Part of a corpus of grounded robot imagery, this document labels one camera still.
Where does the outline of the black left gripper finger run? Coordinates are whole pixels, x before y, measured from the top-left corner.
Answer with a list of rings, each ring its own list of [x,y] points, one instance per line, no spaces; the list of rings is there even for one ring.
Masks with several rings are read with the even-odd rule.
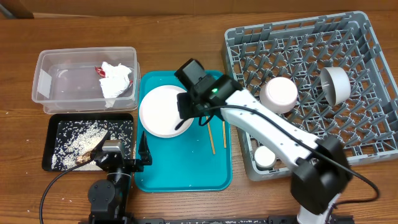
[[[146,133],[143,131],[141,134],[141,139],[138,147],[138,154],[140,156],[139,160],[144,166],[152,165],[152,155],[149,150],[149,145],[147,143]]]
[[[90,158],[94,159],[96,154],[102,150],[103,144],[109,139],[109,132],[107,131],[101,141],[91,150]]]

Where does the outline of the large white plate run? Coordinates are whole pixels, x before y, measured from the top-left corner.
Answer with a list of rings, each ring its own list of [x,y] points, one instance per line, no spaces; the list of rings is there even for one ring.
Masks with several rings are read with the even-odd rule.
[[[185,121],[181,127],[175,127],[183,121],[177,106],[177,95],[187,91],[179,86],[163,85],[148,92],[139,106],[139,119],[145,130],[160,138],[173,138],[184,133],[192,124],[193,118]]]

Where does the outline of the white rice pile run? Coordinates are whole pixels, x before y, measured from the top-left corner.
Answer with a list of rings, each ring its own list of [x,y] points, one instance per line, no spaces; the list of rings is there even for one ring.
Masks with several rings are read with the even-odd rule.
[[[75,166],[78,156],[92,150],[108,131],[111,140],[122,140],[125,158],[131,157],[134,123],[131,120],[61,121],[58,124],[51,170],[67,170]]]

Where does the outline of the small pink bowl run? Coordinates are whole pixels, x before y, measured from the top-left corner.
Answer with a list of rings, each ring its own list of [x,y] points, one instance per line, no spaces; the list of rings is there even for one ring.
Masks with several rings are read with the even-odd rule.
[[[285,77],[272,78],[261,88],[259,94],[261,104],[277,114],[291,111],[296,105],[297,97],[295,83]]]

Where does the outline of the white paper cup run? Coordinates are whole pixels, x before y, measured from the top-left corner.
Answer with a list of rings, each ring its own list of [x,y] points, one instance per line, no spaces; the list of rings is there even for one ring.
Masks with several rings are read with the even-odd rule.
[[[276,155],[267,147],[259,146],[254,151],[254,161],[259,170],[270,170],[276,163]]]

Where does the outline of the grey ceramic bowl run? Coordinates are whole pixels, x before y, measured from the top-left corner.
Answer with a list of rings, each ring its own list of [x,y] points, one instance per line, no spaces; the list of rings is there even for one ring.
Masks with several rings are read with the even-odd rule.
[[[322,68],[320,81],[325,98],[331,106],[336,106],[350,97],[351,85],[347,73],[342,68]]]

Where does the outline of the brown food scrap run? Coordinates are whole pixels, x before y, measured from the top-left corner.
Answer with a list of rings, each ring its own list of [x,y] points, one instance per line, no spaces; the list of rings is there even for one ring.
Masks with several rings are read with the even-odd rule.
[[[76,164],[76,165],[79,165],[79,164],[82,164],[82,163],[84,163],[84,162],[89,161],[90,159],[91,159],[91,152],[88,151],[88,152],[86,152],[86,153],[84,153],[84,154],[78,156],[77,159],[76,159],[76,161],[75,161],[75,164]]]

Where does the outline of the red foil snack wrapper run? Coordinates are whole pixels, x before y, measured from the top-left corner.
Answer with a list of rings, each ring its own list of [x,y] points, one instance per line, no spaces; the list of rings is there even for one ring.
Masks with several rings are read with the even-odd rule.
[[[101,77],[101,78],[105,78],[106,77],[106,73],[105,71],[101,68],[101,67],[95,67],[96,73]],[[133,84],[133,81],[130,80],[129,84],[128,84],[128,88],[130,88]]]

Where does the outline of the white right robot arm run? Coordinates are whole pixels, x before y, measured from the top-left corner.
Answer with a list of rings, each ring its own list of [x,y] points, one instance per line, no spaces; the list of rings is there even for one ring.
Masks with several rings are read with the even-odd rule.
[[[376,201],[376,184],[353,171],[343,144],[335,137],[320,139],[273,113],[228,75],[214,78],[201,63],[191,58],[175,73],[186,88],[177,95],[181,122],[190,118],[219,117],[244,130],[270,149],[291,172],[290,192],[300,204],[295,223],[329,223],[333,210],[342,204],[338,199],[353,177],[367,183]]]

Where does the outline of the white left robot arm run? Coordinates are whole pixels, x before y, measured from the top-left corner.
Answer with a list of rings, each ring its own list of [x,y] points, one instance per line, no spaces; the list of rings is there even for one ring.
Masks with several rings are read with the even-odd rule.
[[[63,171],[48,184],[40,200],[39,222],[41,224],[44,222],[44,202],[53,184],[65,174],[94,161],[99,168],[107,172],[107,176],[93,183],[88,191],[88,200],[91,203],[88,222],[133,223],[132,218],[126,213],[132,175],[135,172],[143,172],[145,166],[152,165],[152,156],[145,132],[141,134],[138,153],[140,158],[126,159],[122,142],[111,140],[110,133],[106,133],[102,140],[88,152],[89,159]]]

